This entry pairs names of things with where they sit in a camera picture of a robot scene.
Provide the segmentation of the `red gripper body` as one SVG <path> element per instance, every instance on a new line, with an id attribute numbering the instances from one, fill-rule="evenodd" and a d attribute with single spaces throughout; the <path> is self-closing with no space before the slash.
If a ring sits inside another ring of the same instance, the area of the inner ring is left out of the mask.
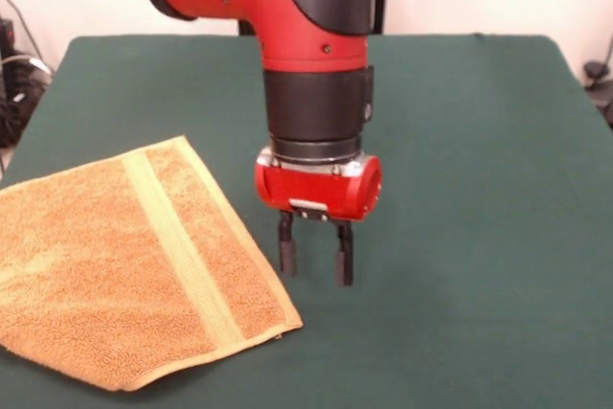
<path id="1" fill-rule="evenodd" d="M 261 154 L 254 177 L 261 201 L 271 208 L 358 221 L 376 206 L 382 170 L 377 157 L 365 154 L 325 165 L 292 164 Z"/>

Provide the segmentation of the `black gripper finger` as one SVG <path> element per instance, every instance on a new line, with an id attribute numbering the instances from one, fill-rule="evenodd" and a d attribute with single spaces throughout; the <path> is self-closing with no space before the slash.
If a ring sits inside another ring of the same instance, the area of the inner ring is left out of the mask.
<path id="1" fill-rule="evenodd" d="M 280 211 L 278 242 L 281 271 L 288 276 L 297 274 L 296 244 L 292 235 L 293 214 Z"/>
<path id="2" fill-rule="evenodd" d="M 335 276 L 340 286 L 353 284 L 353 231 L 349 221 L 336 221 L 339 248 L 335 256 Z"/>

